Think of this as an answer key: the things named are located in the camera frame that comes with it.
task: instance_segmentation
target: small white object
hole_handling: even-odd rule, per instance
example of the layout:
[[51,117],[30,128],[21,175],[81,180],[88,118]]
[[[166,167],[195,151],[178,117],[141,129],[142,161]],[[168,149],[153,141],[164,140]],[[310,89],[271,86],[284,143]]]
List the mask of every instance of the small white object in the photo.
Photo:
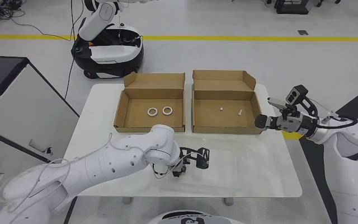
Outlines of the small white object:
[[148,115],[149,115],[149,116],[156,116],[157,114],[158,114],[157,108],[149,108],[149,109],[148,109]]
[[173,109],[170,106],[166,106],[165,108],[163,108],[163,114],[165,115],[171,115],[173,112]]

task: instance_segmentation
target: cardboard box lid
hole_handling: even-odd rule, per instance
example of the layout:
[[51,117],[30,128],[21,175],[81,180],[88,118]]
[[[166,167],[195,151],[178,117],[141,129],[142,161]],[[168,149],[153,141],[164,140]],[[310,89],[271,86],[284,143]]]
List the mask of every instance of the cardboard box lid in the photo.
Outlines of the cardboard box lid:
[[246,71],[194,70],[194,91],[249,91],[255,90],[256,80]]
[[132,72],[124,77],[124,89],[171,89],[184,90],[185,73],[147,73]]

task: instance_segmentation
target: open cardboard box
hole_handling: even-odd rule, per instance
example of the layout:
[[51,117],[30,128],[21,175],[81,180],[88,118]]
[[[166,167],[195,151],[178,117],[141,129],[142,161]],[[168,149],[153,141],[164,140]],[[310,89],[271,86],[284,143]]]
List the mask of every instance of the open cardboard box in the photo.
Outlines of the open cardboard box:
[[246,71],[195,70],[192,77],[194,133],[261,133],[254,124],[261,109],[254,92],[256,80],[251,75]]
[[[114,120],[118,132],[149,132],[156,124],[165,124],[175,132],[185,131],[184,102],[185,73],[180,74],[136,74],[124,77]],[[164,107],[173,109],[171,115],[164,115]],[[156,108],[158,114],[149,116],[148,109]]]

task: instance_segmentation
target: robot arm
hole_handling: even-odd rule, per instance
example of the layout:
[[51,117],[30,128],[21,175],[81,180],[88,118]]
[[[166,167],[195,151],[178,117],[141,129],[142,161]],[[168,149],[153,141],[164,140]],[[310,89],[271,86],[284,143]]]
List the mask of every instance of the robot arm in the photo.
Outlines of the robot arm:
[[[318,117],[317,108],[305,96],[307,89],[295,86],[286,102],[268,98],[268,103],[280,110],[278,117],[259,115],[255,126],[262,130],[274,129],[298,132],[308,140],[324,145],[324,174],[337,208],[338,224],[358,223],[358,161],[349,159],[358,153],[357,119],[333,115]],[[301,104],[309,115],[297,111]]]
[[93,40],[112,21],[118,11],[123,11],[123,3],[147,3],[153,0],[84,0],[88,10],[94,12],[88,16],[79,29],[79,36],[83,40]]
[[132,135],[64,164],[40,165],[11,179],[2,197],[4,224],[49,223],[80,192],[94,185],[122,178],[148,164],[173,166],[181,160],[174,131],[155,125],[148,134]]
[[[349,142],[357,146],[355,152],[352,152],[353,155],[357,154],[358,138],[355,137],[357,132],[355,130],[358,128],[358,125],[356,125],[358,120],[336,114],[320,120],[316,106],[306,97],[307,93],[308,90],[299,85],[295,86],[288,94],[286,98],[288,103],[271,97],[268,98],[268,103],[278,108],[281,115],[274,117],[260,114],[255,119],[256,128],[283,130],[289,133],[297,132],[317,144],[323,144],[332,135],[341,133]],[[299,112],[297,104],[300,104],[308,114]]]

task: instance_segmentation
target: floor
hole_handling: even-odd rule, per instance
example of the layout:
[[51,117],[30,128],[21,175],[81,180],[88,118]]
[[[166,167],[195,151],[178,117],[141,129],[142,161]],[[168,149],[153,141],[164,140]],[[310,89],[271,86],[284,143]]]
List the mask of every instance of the floor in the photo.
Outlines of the floor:
[[[80,0],[73,2],[74,17],[81,13]],[[67,0],[27,0],[19,23],[32,24],[48,34],[68,35],[71,28]],[[121,22],[143,35],[223,36],[358,36],[358,2],[326,0],[306,16],[277,15],[261,0],[160,0],[131,4]],[[83,16],[89,12],[84,9]],[[0,21],[0,54],[24,56],[65,95],[72,62],[72,42],[46,39],[1,39],[3,34],[39,34],[34,28]],[[338,109],[358,95],[356,58],[358,42],[309,41],[198,41],[147,40],[142,73],[185,72],[192,83],[193,69],[246,70],[264,84],[272,97],[284,99],[291,88],[303,84],[309,97],[330,109]],[[88,80],[75,64],[67,101],[81,113],[91,87],[118,80]],[[319,114],[326,112],[319,108]],[[297,140],[286,141],[300,179],[303,195],[287,199],[236,199],[226,207],[220,199],[135,198],[125,206],[121,198],[79,197],[69,223],[145,223],[173,209],[198,209],[244,223],[330,223],[302,149]]]

